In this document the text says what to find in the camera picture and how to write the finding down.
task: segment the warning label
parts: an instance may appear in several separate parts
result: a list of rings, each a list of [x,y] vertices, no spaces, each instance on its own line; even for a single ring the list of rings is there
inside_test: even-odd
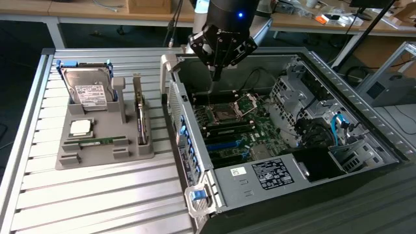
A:
[[[105,106],[105,93],[102,85],[77,85],[77,97],[82,106]]]
[[[261,187],[265,190],[277,188],[293,183],[290,174],[281,159],[274,159],[266,162],[252,165]]]

